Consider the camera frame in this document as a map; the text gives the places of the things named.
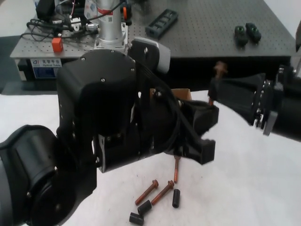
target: cardboard box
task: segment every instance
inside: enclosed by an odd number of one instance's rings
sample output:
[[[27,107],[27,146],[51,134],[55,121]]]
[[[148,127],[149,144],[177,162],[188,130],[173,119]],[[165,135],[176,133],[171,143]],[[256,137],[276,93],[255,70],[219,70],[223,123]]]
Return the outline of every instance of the cardboard box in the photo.
[[[155,89],[150,89],[150,96],[154,94]],[[182,100],[192,100],[190,89],[172,89],[173,94]]]

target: black connector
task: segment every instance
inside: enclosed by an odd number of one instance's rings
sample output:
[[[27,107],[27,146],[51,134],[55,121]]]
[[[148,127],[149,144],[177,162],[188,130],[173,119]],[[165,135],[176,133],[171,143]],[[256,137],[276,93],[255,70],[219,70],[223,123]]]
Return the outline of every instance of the black connector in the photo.
[[[235,40],[239,46],[245,46],[249,39],[243,26],[236,26],[234,29]]]
[[[153,22],[145,28],[145,32],[148,36],[158,39],[164,34],[176,20],[179,14],[170,9],[166,9],[161,13]]]
[[[173,207],[174,208],[179,208],[180,205],[180,190],[175,189],[174,190],[174,196],[173,196]]]
[[[129,222],[135,224],[135,225],[143,225],[144,219],[139,214],[131,213]]]
[[[258,43],[261,39],[261,33],[255,26],[255,24],[246,23],[246,33],[248,34],[250,39],[255,43]]]
[[[40,20],[49,21],[55,11],[54,0],[40,0],[37,7],[37,17]]]
[[[137,208],[140,216],[144,216],[148,211],[151,210],[151,202],[150,200],[143,203],[141,206]]]

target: red wire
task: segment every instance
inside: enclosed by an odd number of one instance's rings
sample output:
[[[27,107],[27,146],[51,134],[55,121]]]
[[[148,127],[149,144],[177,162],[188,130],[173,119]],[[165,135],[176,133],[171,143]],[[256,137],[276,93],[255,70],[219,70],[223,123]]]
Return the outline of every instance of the red wire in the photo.
[[[73,15],[73,12],[74,12],[74,6],[75,6],[75,0],[73,1],[73,7],[72,7],[72,12],[71,12],[70,16]]]

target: orange block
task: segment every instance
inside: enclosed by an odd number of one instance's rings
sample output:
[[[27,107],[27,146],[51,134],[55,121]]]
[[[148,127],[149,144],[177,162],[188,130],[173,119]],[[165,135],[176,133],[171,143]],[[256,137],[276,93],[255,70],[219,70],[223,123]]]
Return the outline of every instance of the orange block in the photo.
[[[63,50],[62,38],[53,38],[52,39],[52,48],[55,53],[62,52],[62,50]]]

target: screw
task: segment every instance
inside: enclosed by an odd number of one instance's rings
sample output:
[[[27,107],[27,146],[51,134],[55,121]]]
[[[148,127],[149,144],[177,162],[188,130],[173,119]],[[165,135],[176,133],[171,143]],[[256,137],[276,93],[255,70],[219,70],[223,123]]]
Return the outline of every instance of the screw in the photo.
[[[175,166],[174,166],[174,183],[178,183],[178,171],[179,171],[179,160],[181,157],[175,156]]]
[[[157,202],[171,189],[174,188],[174,182],[170,180],[168,185],[151,201],[152,205],[156,205]]]
[[[135,201],[136,206],[138,206],[139,203],[141,203],[142,200],[143,200],[146,196],[148,196],[148,194],[151,193],[151,191],[154,190],[154,188],[157,188],[158,186],[159,186],[158,181],[157,181],[157,180],[153,180],[153,181],[152,181],[152,185],[151,185],[148,189],[146,189],[146,191],[143,192],[143,194],[140,195],[140,197]]]

